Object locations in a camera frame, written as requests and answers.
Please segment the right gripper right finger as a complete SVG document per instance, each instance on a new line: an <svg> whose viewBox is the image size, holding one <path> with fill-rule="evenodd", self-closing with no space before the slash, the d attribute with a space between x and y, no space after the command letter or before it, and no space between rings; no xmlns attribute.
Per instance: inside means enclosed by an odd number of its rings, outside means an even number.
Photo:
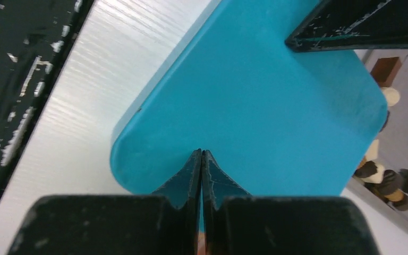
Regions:
<svg viewBox="0 0 408 255"><path fill-rule="evenodd" d="M228 254L224 200L251 194L220 168L209 150L202 152L201 180L206 254Z"/></svg>

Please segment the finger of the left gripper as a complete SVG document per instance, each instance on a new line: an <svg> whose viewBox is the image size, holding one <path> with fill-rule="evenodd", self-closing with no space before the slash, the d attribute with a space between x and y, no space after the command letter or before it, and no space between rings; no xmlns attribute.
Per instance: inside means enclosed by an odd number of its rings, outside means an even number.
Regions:
<svg viewBox="0 0 408 255"><path fill-rule="evenodd" d="M298 53L408 49L408 1L320 1L285 44Z"/></svg>

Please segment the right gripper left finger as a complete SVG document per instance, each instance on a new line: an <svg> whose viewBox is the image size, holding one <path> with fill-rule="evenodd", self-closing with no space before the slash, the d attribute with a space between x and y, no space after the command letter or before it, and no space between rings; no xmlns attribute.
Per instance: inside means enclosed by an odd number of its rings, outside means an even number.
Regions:
<svg viewBox="0 0 408 255"><path fill-rule="evenodd" d="M197 254L201 206L202 150L152 194L164 198L160 233L162 254Z"/></svg>

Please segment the teal box lid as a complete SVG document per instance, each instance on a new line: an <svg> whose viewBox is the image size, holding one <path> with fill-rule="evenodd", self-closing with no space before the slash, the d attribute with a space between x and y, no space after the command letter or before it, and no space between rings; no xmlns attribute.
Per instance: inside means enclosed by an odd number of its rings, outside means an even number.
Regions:
<svg viewBox="0 0 408 255"><path fill-rule="evenodd" d="M221 1L143 104L114 131L110 169L154 191L196 149L255 196L338 196L387 116L351 50L284 41L316 1Z"/></svg>

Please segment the silver metal tray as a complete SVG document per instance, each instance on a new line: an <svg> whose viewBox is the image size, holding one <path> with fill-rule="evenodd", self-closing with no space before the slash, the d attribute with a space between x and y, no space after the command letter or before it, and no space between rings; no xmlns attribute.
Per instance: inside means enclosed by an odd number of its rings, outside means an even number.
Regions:
<svg viewBox="0 0 408 255"><path fill-rule="evenodd" d="M398 57L402 64L392 81L392 88L401 98L389 109L388 124L378 135L378 161L398 172L408 169L408 50L371 50L364 55L363 61L367 70L372 71L380 59L391 57ZM349 181L347 190L408 234L408 211L399 211L381 202L355 178Z"/></svg>

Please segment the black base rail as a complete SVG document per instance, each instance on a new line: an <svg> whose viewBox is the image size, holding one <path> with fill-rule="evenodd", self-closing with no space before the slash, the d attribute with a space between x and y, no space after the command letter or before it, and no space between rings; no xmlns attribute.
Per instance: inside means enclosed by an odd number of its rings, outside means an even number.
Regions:
<svg viewBox="0 0 408 255"><path fill-rule="evenodd" d="M0 199L93 1L0 1Z"/></svg>

